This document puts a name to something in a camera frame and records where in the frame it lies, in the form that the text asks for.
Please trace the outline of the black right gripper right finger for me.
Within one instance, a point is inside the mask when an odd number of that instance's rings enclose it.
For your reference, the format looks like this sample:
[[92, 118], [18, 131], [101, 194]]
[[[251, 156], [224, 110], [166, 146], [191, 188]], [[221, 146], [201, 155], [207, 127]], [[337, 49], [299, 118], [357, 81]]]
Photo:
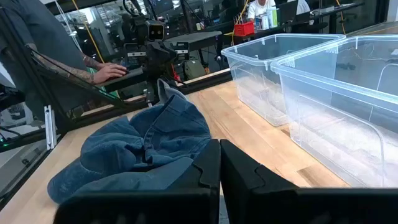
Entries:
[[398, 224], [398, 189], [299, 187], [230, 141], [220, 145], [230, 224]]

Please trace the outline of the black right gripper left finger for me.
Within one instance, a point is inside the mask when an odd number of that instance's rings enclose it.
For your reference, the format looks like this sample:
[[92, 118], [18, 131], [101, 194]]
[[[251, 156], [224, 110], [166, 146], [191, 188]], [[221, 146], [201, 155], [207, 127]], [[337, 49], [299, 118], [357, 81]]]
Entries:
[[218, 224], [220, 164], [212, 139], [165, 190], [81, 193], [59, 206], [53, 224]]

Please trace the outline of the blue denim cap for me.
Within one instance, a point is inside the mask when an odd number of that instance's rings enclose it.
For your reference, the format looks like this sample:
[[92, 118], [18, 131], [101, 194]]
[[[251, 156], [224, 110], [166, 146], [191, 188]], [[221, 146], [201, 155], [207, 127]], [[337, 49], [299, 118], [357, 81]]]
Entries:
[[162, 105], [95, 131], [83, 143], [80, 156], [49, 181], [47, 192], [60, 204], [82, 192], [163, 190], [210, 140], [197, 107], [174, 95]]

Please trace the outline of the person's forearm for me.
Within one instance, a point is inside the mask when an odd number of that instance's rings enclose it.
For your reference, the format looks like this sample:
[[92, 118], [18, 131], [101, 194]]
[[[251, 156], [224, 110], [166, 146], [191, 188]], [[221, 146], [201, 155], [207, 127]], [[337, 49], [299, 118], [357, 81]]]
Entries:
[[84, 80], [85, 82], [93, 83], [94, 75], [92, 73], [80, 70], [78, 68], [69, 67], [68, 65], [65, 65], [55, 59], [52, 59], [46, 55], [38, 53], [35, 44], [27, 44], [26, 47], [28, 47], [32, 51], [33, 56], [38, 61], [40, 61], [41, 64], [43, 64], [48, 69], [57, 72], [59, 75], [65, 78], [75, 79], [75, 80], [79, 78], [81, 80]]

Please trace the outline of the clear plastic container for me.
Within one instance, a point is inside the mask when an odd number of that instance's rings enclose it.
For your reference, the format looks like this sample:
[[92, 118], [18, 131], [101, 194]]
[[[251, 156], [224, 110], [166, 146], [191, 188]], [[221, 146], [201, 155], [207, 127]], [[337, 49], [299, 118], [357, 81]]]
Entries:
[[274, 62], [291, 139], [353, 187], [398, 187], [398, 34]]
[[273, 126], [287, 124], [280, 76], [271, 64], [288, 54], [344, 39], [342, 34], [274, 34], [221, 51], [238, 98]]

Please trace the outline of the green backpack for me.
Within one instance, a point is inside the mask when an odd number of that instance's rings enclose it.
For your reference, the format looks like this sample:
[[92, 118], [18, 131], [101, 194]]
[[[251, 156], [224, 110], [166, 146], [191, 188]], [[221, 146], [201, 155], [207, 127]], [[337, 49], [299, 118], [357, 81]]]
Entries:
[[186, 80], [191, 80], [204, 76], [206, 74], [205, 68], [197, 59], [190, 59], [184, 63], [184, 74]]

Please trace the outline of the black background desk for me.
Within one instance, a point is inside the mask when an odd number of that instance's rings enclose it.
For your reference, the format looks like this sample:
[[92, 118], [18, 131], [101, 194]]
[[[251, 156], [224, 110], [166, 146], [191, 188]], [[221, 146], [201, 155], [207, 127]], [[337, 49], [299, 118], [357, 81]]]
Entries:
[[197, 32], [184, 34], [164, 40], [166, 47], [170, 47], [178, 54], [189, 53], [190, 51], [201, 50], [216, 44], [216, 38], [222, 35], [220, 31]]

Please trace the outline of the dark grey desk tray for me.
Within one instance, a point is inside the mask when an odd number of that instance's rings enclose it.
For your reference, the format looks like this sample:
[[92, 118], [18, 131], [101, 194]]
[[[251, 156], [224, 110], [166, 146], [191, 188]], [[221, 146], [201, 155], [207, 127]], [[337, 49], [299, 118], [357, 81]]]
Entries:
[[142, 68], [137, 68], [128, 71], [128, 73], [123, 77], [111, 78], [104, 83], [97, 84], [96, 86], [98, 88], [103, 87], [106, 92], [112, 92], [146, 80], [147, 75], [143, 72]]

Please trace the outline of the person's hand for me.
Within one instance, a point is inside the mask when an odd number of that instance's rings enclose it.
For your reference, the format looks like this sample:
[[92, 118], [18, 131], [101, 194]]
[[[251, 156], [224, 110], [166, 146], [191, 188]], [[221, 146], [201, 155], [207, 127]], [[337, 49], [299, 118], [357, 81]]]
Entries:
[[127, 73], [127, 68], [114, 63], [104, 63], [93, 76], [93, 83], [100, 84], [112, 78], [119, 78]]

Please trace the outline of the red basket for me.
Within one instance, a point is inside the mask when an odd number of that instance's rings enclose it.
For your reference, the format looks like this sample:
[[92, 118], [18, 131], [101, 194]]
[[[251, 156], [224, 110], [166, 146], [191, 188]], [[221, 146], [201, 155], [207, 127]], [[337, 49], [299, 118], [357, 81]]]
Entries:
[[243, 24], [235, 24], [233, 35], [238, 37], [245, 37], [254, 33], [254, 23], [249, 21]]

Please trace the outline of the person in white shirt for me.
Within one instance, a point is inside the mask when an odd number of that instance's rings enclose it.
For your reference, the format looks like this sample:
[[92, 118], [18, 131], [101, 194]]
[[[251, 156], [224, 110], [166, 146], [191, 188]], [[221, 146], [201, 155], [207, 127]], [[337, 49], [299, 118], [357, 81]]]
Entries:
[[268, 8], [275, 6], [275, 0], [254, 0], [249, 4], [247, 19], [254, 21], [256, 16], [264, 14]]

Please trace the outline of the white bottles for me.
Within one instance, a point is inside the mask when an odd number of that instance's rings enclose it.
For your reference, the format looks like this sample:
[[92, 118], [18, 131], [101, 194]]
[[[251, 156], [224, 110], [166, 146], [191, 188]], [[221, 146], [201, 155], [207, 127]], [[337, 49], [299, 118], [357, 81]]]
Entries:
[[255, 30], [268, 30], [278, 26], [277, 20], [278, 8], [270, 7], [264, 14], [256, 16], [254, 19]]

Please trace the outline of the silver metal bracket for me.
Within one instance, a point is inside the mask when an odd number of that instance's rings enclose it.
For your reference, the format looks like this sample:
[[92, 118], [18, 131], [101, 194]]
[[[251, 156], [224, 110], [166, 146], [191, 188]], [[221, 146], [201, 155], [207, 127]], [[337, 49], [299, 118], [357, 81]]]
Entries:
[[55, 114], [50, 105], [44, 106], [45, 135], [47, 150], [52, 150], [57, 145]]

